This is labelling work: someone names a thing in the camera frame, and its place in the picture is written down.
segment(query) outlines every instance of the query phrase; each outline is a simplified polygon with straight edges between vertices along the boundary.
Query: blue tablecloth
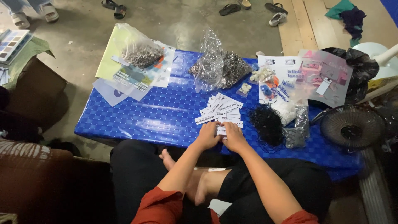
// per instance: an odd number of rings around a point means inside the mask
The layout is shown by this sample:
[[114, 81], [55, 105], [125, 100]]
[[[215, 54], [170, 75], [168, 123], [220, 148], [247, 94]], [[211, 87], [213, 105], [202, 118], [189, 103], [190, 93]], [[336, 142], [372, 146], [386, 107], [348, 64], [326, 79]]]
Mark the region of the blue tablecloth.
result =
[[[201, 56], [200, 53], [177, 50], [167, 88], [153, 87], [140, 101], [128, 97], [118, 105], [111, 107], [105, 99], [93, 89], [86, 107], [75, 127], [75, 134], [92, 138], [137, 139], [152, 143], [188, 147], [198, 136], [201, 125], [196, 125], [194, 118], [199, 117], [199, 110], [207, 106], [207, 101], [214, 92], [195, 92], [193, 77], [188, 69]], [[256, 63], [256, 59], [244, 59], [247, 63]], [[242, 82], [230, 89], [219, 90], [221, 93], [244, 103], [240, 110], [244, 121], [243, 134], [249, 144], [262, 158], [298, 158], [326, 167], [333, 180], [339, 180], [356, 174], [361, 168], [359, 154], [346, 155], [326, 142], [320, 135], [319, 126], [312, 126], [311, 137], [302, 149], [287, 149], [275, 153], [266, 153], [257, 142], [257, 133], [249, 123], [247, 112], [258, 103], [258, 88], [250, 90], [248, 97], [236, 94]], [[321, 109], [310, 107], [310, 119]], [[220, 153], [230, 154], [226, 147]]]

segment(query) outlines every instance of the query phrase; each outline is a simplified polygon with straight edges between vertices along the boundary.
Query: hand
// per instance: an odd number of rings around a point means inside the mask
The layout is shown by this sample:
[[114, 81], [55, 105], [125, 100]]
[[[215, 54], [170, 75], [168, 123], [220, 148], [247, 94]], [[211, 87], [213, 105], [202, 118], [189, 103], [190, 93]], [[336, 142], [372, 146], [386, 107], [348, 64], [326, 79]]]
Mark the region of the hand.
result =
[[239, 153], [242, 149], [250, 148], [249, 143], [243, 137], [242, 129], [232, 122], [224, 122], [226, 136], [228, 139], [223, 139], [222, 143], [231, 151]]
[[221, 122], [209, 122], [207, 124], [202, 125], [202, 129], [199, 131], [199, 136], [192, 143], [196, 146], [200, 147], [202, 150], [210, 149], [214, 147], [222, 138], [221, 135], [215, 136], [217, 125], [220, 125]]

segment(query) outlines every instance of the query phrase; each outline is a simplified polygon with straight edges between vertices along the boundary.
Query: black flip-flop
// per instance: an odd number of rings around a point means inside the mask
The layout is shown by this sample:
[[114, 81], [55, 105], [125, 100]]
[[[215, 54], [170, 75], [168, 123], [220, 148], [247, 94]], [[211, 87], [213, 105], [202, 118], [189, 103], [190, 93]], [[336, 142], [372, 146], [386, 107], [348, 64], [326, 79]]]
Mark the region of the black flip-flop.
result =
[[237, 12], [239, 10], [241, 10], [240, 5], [238, 5], [238, 4], [228, 4], [228, 5], [224, 6], [224, 8], [219, 11], [219, 14], [220, 14], [220, 16], [226, 16], [226, 15], [229, 15], [231, 13]]
[[119, 5], [116, 4], [116, 2], [112, 1], [112, 0], [105, 0], [101, 2], [102, 6], [108, 9], [112, 9], [115, 10], [116, 7], [118, 7]]
[[272, 3], [269, 3], [269, 2], [268, 2], [268, 3], [265, 3], [264, 6], [265, 6], [269, 11], [271, 11], [271, 12], [273, 12], [273, 13], [281, 12], [281, 13], [286, 13], [286, 15], [287, 15], [287, 11], [283, 9], [283, 5], [282, 5], [281, 3], [272, 4]]
[[115, 8], [115, 13], [113, 16], [115, 19], [121, 20], [126, 15], [127, 8], [124, 5], [119, 5]]

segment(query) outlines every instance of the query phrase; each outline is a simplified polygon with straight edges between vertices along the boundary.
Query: electric fan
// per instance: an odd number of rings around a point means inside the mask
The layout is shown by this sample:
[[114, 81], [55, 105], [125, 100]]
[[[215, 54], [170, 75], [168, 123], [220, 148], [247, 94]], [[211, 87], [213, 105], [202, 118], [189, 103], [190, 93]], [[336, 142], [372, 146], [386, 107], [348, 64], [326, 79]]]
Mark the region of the electric fan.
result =
[[381, 143], [386, 133], [386, 121], [374, 110], [359, 105], [342, 105], [319, 114], [321, 134], [341, 146], [347, 153]]

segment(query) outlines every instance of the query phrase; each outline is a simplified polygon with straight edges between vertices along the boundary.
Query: yellow paper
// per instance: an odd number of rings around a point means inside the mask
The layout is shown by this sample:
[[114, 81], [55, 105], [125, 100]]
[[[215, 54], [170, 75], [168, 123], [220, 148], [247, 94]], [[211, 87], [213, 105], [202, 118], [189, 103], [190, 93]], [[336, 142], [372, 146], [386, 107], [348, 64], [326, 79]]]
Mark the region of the yellow paper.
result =
[[114, 55], [119, 56], [119, 49], [115, 42], [124, 43], [127, 37], [134, 38], [132, 33], [126, 29], [118, 29], [117, 26], [113, 28], [108, 45], [98, 66], [97, 78], [112, 79], [112, 76], [120, 69], [120, 64], [112, 60], [111, 57]]

